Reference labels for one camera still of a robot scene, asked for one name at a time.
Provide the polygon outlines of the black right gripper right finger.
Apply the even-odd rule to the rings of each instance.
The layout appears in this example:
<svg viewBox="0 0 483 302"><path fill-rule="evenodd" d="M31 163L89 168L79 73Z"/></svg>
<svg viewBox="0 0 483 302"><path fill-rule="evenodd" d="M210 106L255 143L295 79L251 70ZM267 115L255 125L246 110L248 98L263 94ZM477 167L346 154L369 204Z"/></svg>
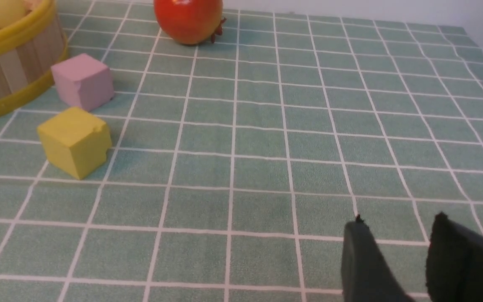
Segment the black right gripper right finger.
<svg viewBox="0 0 483 302"><path fill-rule="evenodd" d="M483 235L438 213L428 248L426 285L433 302L483 302Z"/></svg>

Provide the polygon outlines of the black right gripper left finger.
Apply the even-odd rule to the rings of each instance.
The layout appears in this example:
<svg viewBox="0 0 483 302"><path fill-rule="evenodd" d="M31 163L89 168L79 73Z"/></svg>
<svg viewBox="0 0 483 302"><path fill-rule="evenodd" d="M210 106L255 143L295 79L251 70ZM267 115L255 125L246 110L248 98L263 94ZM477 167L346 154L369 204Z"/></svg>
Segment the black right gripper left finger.
<svg viewBox="0 0 483 302"><path fill-rule="evenodd" d="M412 302L360 215L344 227L341 280L345 302Z"/></svg>

